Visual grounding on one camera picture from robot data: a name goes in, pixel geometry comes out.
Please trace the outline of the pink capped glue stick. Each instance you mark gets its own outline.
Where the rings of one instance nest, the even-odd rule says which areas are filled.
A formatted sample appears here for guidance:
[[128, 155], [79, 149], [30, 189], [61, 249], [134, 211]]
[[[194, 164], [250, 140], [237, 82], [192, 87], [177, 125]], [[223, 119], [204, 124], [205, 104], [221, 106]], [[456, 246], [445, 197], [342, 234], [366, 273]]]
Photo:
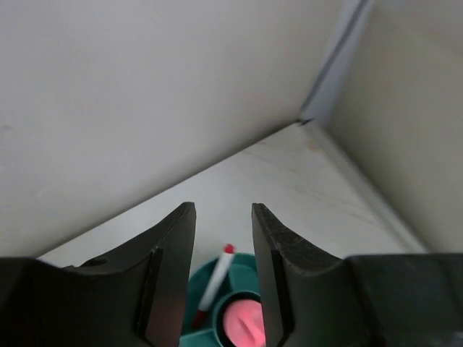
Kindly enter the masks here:
[[222, 320], [225, 336], [233, 346], [259, 347], [266, 344], [262, 306], [252, 299], [232, 302]]

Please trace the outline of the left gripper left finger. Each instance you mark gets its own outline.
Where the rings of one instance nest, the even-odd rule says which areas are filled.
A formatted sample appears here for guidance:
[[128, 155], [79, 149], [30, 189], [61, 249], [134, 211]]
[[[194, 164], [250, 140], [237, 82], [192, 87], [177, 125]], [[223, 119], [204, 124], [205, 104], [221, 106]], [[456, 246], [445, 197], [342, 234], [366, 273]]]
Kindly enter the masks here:
[[183, 202], [161, 222], [79, 267], [49, 270], [40, 346], [178, 346], [195, 240]]

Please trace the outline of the white pen red cap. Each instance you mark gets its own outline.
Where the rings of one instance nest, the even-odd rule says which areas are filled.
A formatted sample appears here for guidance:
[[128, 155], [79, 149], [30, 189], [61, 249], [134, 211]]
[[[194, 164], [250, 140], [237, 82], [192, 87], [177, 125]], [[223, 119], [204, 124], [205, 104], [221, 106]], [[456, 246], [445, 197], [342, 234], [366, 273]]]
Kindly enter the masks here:
[[209, 309], [226, 277], [234, 258], [235, 247], [227, 244], [218, 257], [207, 286], [201, 296], [191, 328], [197, 330], [205, 322]]

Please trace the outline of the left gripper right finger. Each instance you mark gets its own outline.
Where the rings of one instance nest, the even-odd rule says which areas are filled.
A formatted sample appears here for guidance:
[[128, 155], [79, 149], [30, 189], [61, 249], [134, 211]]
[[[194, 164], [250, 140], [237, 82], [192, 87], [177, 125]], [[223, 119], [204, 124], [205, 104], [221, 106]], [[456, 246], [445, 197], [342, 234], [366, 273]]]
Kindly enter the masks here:
[[426, 346], [415, 321], [382, 320], [366, 303], [356, 256], [317, 247], [262, 203], [252, 206], [252, 238], [269, 346]]

